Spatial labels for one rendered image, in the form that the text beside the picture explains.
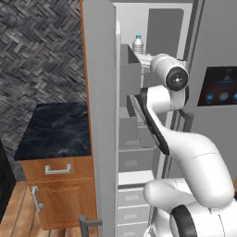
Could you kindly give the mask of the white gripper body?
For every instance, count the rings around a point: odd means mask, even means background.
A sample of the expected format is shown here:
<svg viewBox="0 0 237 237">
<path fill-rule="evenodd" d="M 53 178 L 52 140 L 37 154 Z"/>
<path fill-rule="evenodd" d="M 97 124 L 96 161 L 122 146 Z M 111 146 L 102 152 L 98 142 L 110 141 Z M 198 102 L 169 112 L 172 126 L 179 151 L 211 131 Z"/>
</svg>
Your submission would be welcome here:
<svg viewBox="0 0 237 237">
<path fill-rule="evenodd" d="M 139 54 L 138 59 L 143 67 L 150 67 L 154 57 L 149 54 Z"/>
</svg>

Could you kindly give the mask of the grey freezer door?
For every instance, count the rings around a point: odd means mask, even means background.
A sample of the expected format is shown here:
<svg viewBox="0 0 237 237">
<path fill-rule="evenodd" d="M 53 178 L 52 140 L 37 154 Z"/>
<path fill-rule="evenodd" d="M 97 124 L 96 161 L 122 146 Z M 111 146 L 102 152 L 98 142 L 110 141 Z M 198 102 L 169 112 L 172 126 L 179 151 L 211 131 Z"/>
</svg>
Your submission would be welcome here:
<svg viewBox="0 0 237 237">
<path fill-rule="evenodd" d="M 117 237 L 120 66 L 134 57 L 121 42 L 110 0 L 83 0 L 99 237 Z"/>
</svg>

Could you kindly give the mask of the grey fridge door with screen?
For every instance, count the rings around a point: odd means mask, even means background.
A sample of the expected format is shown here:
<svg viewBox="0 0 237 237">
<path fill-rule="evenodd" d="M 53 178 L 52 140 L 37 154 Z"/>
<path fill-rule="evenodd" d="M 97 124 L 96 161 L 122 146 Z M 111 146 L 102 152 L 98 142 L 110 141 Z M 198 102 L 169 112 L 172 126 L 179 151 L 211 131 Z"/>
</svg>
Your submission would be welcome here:
<svg viewBox="0 0 237 237">
<path fill-rule="evenodd" d="M 237 0 L 204 0 L 190 69 L 191 132 L 208 137 L 237 178 Z"/>
</svg>

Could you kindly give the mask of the white freezer drawer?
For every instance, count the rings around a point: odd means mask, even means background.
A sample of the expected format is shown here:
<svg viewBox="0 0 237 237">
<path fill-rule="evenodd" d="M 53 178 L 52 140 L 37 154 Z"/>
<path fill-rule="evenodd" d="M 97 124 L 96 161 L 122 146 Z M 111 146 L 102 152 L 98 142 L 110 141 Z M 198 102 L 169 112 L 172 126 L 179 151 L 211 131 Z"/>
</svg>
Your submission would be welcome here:
<svg viewBox="0 0 237 237">
<path fill-rule="evenodd" d="M 118 210 L 118 224 L 145 222 L 148 220 L 150 206 L 132 206 Z"/>
<path fill-rule="evenodd" d="M 121 189 L 118 191 L 118 206 L 146 205 L 143 197 L 143 188 Z"/>
<path fill-rule="evenodd" d="M 118 226 L 117 237 L 143 237 L 147 223 L 135 223 L 131 225 Z"/>
</svg>

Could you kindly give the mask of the wooden cupboard door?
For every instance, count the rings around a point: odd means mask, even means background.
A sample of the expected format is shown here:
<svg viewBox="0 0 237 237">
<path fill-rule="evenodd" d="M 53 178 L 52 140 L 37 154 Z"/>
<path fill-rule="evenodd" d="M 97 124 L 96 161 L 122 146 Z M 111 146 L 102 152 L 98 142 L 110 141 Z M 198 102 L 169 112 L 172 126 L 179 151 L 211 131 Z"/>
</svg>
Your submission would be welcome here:
<svg viewBox="0 0 237 237">
<path fill-rule="evenodd" d="M 80 215 L 97 218 L 96 195 L 92 178 L 29 182 L 38 186 L 38 200 L 44 208 L 38 217 L 45 231 L 79 226 Z"/>
</svg>

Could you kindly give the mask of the clear plastic water bottle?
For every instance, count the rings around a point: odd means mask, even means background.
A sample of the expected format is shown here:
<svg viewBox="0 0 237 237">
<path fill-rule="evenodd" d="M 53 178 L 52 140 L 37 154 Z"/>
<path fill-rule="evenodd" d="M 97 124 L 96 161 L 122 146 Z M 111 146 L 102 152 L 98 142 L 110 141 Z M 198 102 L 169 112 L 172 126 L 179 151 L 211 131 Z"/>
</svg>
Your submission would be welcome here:
<svg viewBox="0 0 237 237">
<path fill-rule="evenodd" d="M 143 40 L 140 34 L 137 34 L 132 43 L 132 51 L 137 54 L 143 53 Z"/>
</svg>

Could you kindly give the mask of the wooden fridge side panel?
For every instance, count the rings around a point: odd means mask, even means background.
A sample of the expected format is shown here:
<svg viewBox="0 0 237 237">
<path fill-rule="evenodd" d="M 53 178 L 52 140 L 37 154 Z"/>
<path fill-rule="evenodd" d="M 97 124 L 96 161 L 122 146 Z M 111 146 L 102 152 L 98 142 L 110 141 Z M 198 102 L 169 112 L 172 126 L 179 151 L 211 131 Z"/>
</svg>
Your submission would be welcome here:
<svg viewBox="0 0 237 237">
<path fill-rule="evenodd" d="M 84 13 L 83 13 L 83 0 L 80 0 L 80 12 L 81 12 L 81 38 L 83 46 L 83 63 L 85 72 L 85 87 L 87 93 L 87 110 L 89 119 L 89 134 L 90 134 L 90 144 L 91 144 L 91 156 L 93 156 L 93 136 L 91 128 L 91 109 L 90 109 L 90 94 L 89 94 L 89 82 L 88 82 L 88 70 L 87 70 L 87 56 L 86 56 L 86 43 L 85 43 L 85 25 L 84 25 Z"/>
</svg>

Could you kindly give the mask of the wooden drawer front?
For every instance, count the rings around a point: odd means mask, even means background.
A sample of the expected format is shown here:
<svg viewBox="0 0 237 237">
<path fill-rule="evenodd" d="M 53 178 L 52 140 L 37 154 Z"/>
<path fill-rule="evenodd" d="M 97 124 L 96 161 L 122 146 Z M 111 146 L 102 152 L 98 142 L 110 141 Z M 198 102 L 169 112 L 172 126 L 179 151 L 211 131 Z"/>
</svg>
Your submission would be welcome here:
<svg viewBox="0 0 237 237">
<path fill-rule="evenodd" d="M 67 164 L 72 165 L 69 174 L 44 174 L 44 166 L 46 165 L 49 165 L 51 169 L 64 169 Z M 21 161 L 21 165 L 28 182 L 92 178 L 94 176 L 94 161 L 91 156 L 24 160 Z"/>
</svg>

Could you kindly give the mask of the black appliance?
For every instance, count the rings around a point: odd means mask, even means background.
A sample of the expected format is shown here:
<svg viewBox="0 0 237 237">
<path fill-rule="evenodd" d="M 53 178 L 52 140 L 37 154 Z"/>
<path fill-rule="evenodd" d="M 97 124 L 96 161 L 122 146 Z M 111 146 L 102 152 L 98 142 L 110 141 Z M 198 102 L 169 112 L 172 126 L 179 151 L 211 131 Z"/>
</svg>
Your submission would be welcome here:
<svg viewBox="0 0 237 237">
<path fill-rule="evenodd" d="M 0 222 L 6 212 L 15 185 L 16 179 L 7 159 L 4 146 L 0 141 Z"/>
</svg>

